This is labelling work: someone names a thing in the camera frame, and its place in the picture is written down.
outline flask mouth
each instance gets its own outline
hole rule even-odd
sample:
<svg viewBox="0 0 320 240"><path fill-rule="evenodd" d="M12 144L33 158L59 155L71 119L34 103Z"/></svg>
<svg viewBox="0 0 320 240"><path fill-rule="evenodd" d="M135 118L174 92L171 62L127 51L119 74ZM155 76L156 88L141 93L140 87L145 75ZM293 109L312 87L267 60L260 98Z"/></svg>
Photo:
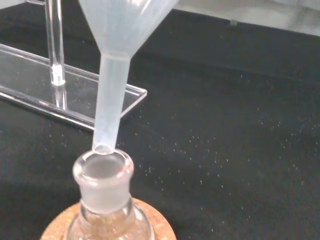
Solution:
<svg viewBox="0 0 320 240"><path fill-rule="evenodd" d="M116 149L109 154L88 151L73 165L75 181L83 187L107 188L129 182L134 172L131 157Z"/></svg>

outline transparent plastic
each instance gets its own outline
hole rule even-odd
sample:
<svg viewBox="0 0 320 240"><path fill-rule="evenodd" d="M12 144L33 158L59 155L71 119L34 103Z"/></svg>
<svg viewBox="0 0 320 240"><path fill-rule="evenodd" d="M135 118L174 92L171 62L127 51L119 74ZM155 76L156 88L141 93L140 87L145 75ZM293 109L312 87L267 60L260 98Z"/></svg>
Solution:
<svg viewBox="0 0 320 240"><path fill-rule="evenodd" d="M66 83L61 0L45 0L45 18L50 79L53 85L60 86Z"/></svg>
<svg viewBox="0 0 320 240"><path fill-rule="evenodd" d="M99 75L65 64L65 84L55 86L50 68L48 58L0 44L0 98L93 130ZM146 96L127 84L121 116Z"/></svg>
<svg viewBox="0 0 320 240"><path fill-rule="evenodd" d="M92 149L116 147L130 60L178 0L79 0L101 52Z"/></svg>

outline glass flask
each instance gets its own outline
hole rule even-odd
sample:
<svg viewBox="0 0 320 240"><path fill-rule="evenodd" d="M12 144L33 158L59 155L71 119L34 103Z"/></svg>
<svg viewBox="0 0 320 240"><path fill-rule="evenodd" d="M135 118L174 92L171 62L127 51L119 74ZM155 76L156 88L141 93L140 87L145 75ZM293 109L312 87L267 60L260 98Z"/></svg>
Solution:
<svg viewBox="0 0 320 240"><path fill-rule="evenodd" d="M81 155L73 165L81 193L79 213L64 240L154 240L147 216L129 192L133 172L131 157L118 149Z"/></svg>

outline funnel cone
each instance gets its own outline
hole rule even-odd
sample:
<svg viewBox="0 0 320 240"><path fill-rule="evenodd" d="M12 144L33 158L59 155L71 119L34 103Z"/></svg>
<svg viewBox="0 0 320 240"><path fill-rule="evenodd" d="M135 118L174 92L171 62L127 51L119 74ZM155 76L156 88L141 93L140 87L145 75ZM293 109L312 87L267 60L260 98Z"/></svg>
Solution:
<svg viewBox="0 0 320 240"><path fill-rule="evenodd" d="M102 55L131 58L177 0L79 0Z"/></svg>

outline funnel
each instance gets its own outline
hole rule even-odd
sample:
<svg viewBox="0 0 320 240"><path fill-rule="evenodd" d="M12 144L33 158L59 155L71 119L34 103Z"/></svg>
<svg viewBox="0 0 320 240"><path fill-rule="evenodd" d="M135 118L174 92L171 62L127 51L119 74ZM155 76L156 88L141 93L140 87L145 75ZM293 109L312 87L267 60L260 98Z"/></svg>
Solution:
<svg viewBox="0 0 320 240"><path fill-rule="evenodd" d="M115 149L130 60L178 0L79 0L101 52L92 149Z"/></svg>

